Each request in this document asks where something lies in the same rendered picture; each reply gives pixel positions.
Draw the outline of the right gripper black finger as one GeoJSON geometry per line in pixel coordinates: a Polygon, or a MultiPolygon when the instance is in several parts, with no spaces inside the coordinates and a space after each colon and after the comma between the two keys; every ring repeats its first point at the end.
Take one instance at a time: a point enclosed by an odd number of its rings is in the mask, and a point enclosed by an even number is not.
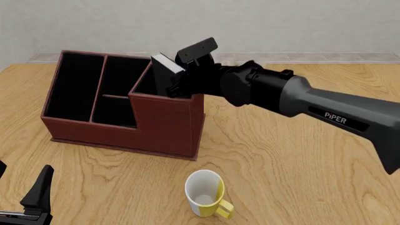
{"type": "Polygon", "coordinates": [[[188,98],[188,81],[186,75],[174,76],[171,84],[166,88],[167,96],[170,98],[188,98]]]}

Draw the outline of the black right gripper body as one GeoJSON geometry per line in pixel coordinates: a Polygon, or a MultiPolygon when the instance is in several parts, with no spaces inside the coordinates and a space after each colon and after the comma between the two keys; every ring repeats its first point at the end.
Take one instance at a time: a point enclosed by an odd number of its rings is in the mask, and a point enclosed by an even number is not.
{"type": "Polygon", "coordinates": [[[193,94],[206,94],[222,97],[220,80],[221,63],[200,64],[190,62],[187,73],[180,80],[178,96],[191,96],[193,94]]]}

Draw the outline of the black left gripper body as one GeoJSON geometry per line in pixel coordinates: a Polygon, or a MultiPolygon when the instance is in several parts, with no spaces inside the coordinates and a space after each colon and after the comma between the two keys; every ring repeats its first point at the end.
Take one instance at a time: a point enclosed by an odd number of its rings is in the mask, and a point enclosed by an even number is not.
{"type": "Polygon", "coordinates": [[[50,225],[52,218],[50,208],[0,211],[0,225],[50,225]]]}

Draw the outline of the black book with white pages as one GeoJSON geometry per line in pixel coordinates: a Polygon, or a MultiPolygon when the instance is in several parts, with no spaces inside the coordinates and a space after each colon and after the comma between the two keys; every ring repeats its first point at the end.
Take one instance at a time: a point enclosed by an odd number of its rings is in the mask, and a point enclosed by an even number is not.
{"type": "Polygon", "coordinates": [[[177,65],[172,59],[162,53],[151,56],[152,70],[156,82],[157,94],[168,97],[167,88],[173,85],[171,80],[185,69],[177,65]]]}

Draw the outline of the red-brown desk caddy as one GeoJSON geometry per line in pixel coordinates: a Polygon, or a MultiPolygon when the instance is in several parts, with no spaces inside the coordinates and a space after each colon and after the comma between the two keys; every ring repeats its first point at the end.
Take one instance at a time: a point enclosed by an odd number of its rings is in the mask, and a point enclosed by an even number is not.
{"type": "Polygon", "coordinates": [[[195,160],[204,97],[160,96],[151,60],[61,52],[41,113],[54,142],[195,160]]]}

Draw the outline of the small flat plate on stalk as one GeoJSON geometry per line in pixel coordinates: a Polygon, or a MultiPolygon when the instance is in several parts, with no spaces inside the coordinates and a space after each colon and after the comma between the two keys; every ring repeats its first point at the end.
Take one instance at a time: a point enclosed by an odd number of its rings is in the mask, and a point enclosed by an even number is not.
{"type": "Polygon", "coordinates": [[[197,42],[179,50],[175,57],[175,63],[187,68],[190,64],[201,65],[204,63],[214,63],[211,52],[216,50],[218,45],[213,37],[197,42]]]}

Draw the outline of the white and yellow mug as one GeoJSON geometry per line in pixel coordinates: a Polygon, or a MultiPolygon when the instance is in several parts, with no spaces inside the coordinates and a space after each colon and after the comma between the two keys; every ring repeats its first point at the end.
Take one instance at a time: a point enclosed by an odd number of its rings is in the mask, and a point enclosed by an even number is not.
{"type": "Polygon", "coordinates": [[[214,171],[193,172],[186,179],[184,190],[195,215],[209,217],[217,213],[226,219],[232,218],[234,206],[224,200],[224,181],[214,171]]]}

